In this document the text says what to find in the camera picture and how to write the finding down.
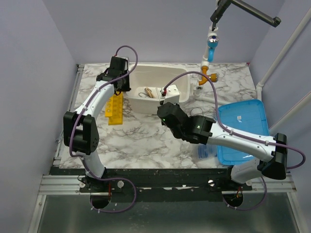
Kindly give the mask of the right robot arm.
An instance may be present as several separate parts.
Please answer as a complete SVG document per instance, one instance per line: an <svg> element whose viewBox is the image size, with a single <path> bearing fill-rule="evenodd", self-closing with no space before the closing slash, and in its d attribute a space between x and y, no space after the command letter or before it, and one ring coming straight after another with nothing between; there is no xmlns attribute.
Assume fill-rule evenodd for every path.
<svg viewBox="0 0 311 233"><path fill-rule="evenodd" d="M254 158L234 165L224 177L224 186L235 190L248 180L265 176L284 180L287 173L287 137L278 133L264 136L237 130L205 116L188 116L178 104L167 102L157 109L162 125L177 139L191 144L209 144L232 148Z"/></svg>

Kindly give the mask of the white plastic tub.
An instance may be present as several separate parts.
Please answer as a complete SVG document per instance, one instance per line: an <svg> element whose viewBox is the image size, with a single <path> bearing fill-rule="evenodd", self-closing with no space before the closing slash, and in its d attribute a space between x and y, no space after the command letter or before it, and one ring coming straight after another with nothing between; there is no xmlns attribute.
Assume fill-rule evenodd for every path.
<svg viewBox="0 0 311 233"><path fill-rule="evenodd" d="M181 65L137 65L129 77L131 90L125 94L133 112L155 115L160 105L156 88L163 88L173 78L185 72L187 70ZM155 99L138 96L139 92L144 92L145 87L151 89Z"/></svg>

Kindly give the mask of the bag of blue pipettes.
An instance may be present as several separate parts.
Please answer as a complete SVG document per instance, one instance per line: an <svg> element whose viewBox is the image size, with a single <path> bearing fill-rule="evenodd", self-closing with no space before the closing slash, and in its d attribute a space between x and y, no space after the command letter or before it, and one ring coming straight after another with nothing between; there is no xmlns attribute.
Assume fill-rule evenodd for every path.
<svg viewBox="0 0 311 233"><path fill-rule="evenodd" d="M199 144L195 149L195 158L205 160L217 156L217 146Z"/></svg>

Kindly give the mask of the wooden stick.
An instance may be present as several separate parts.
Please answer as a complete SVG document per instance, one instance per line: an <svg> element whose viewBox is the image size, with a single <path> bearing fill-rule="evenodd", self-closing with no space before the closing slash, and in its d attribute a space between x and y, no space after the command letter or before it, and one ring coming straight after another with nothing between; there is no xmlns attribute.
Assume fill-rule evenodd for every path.
<svg viewBox="0 0 311 233"><path fill-rule="evenodd" d="M144 88L144 92L145 92L145 94L146 94L148 97L155 99L155 95L152 93L152 91L151 91L150 88L145 87L145 88Z"/></svg>

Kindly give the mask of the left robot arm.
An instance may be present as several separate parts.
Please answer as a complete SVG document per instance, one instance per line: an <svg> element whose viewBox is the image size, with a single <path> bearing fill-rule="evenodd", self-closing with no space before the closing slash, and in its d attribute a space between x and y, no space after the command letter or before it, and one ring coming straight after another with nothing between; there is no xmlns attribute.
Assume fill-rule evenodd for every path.
<svg viewBox="0 0 311 233"><path fill-rule="evenodd" d="M130 91L128 73L128 60L113 56L109 67L96 77L95 86L86 100L63 116L64 144L71 157L80 158L86 175L92 177L91 186L98 192L107 188L108 180L103 177L105 166L97 152L100 137L96 119L114 94Z"/></svg>

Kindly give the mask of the blue plastic tray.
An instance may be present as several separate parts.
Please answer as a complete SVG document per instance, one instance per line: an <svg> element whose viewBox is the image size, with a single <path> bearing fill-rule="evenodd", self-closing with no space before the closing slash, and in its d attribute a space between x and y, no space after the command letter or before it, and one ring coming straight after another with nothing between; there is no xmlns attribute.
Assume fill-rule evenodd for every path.
<svg viewBox="0 0 311 233"><path fill-rule="evenodd" d="M269 135L264 105L260 100L245 100L220 106L219 117L224 125L259 135ZM218 146L217 158L222 165L241 165L254 157L232 148Z"/></svg>

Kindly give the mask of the yellow test tube rack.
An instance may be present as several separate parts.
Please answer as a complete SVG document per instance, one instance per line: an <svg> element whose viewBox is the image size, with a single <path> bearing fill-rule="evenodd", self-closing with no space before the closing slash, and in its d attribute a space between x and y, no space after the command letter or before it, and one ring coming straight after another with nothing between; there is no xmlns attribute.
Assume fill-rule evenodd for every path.
<svg viewBox="0 0 311 233"><path fill-rule="evenodd" d="M114 94L106 103L105 117L108 118L108 125L123 124L123 93Z"/></svg>

